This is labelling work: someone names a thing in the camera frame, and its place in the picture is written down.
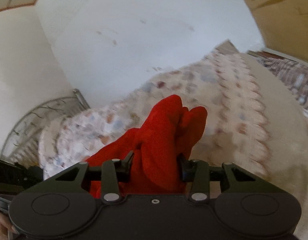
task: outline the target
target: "patterned textile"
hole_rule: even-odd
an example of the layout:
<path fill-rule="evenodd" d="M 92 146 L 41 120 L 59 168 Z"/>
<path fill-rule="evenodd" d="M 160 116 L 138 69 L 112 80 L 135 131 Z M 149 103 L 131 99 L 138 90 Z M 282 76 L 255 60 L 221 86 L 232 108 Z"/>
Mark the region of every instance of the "patterned textile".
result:
<path fill-rule="evenodd" d="M 192 151 L 194 158 L 212 165 L 235 162 L 266 177 L 263 163 L 269 157 L 269 135 L 258 89 L 239 54 L 215 50 L 199 62 L 158 74 L 120 102 L 64 120 L 52 136 L 55 155 L 39 152 L 45 178 L 93 155 L 129 128 L 140 127 L 152 107 L 172 94 L 179 95 L 189 109 L 204 106 L 208 110 L 205 132 Z"/>
<path fill-rule="evenodd" d="M 308 66 L 289 59 L 258 58 L 257 60 L 291 90 L 295 99 L 303 106 L 308 124 Z"/>

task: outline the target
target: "beige fabric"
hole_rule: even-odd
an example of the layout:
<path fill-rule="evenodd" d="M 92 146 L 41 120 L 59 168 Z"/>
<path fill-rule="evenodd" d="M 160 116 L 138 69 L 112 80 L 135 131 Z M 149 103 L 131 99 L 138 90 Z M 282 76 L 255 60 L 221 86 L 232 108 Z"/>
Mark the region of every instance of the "beige fabric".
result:
<path fill-rule="evenodd" d="M 267 142 L 271 157 L 266 163 L 270 182 L 293 194 L 302 205 L 295 234 L 308 240 L 308 129 L 302 107 L 291 92 L 255 58 L 242 54 L 256 77 L 265 104 Z"/>

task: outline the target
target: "wall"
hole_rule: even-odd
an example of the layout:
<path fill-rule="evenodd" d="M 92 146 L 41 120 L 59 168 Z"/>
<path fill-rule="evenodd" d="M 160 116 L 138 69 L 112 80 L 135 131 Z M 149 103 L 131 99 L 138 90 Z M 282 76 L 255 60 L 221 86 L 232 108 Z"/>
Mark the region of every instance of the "wall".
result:
<path fill-rule="evenodd" d="M 91 106 L 225 39 L 240 51 L 264 46 L 243 0 L 38 0 L 36 9 L 60 67 Z"/>
<path fill-rule="evenodd" d="M 28 110 L 70 90 L 35 8 L 0 12 L 0 148 Z"/>
<path fill-rule="evenodd" d="M 245 0 L 267 48 L 308 62 L 308 0 Z"/>

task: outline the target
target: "black device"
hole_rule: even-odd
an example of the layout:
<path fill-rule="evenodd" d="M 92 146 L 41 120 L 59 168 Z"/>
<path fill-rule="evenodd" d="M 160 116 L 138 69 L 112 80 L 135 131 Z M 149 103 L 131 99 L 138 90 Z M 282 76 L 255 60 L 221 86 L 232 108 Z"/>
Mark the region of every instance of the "black device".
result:
<path fill-rule="evenodd" d="M 17 194 L 8 205 L 17 239 L 297 239 L 299 202 L 289 193 L 233 163 L 212 167 L 178 157 L 185 195 L 122 196 L 133 152 L 101 167 L 80 162 Z M 88 193 L 101 180 L 101 198 Z M 221 194 L 210 199 L 210 181 Z"/>

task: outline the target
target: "red garment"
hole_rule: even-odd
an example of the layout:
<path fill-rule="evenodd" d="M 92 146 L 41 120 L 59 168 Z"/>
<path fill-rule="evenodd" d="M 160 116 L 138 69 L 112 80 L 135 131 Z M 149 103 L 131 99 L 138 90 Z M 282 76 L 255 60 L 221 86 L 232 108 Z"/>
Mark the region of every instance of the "red garment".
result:
<path fill-rule="evenodd" d="M 130 181 L 120 183 L 123 195 L 181 193 L 184 183 L 179 178 L 176 158 L 180 153 L 190 157 L 204 132 L 206 118 L 204 107 L 189 111 L 179 96 L 169 96 L 153 107 L 141 128 L 128 130 L 87 162 L 101 166 L 107 160 L 124 159 L 133 150 Z M 100 182 L 92 182 L 90 193 L 100 197 Z"/>

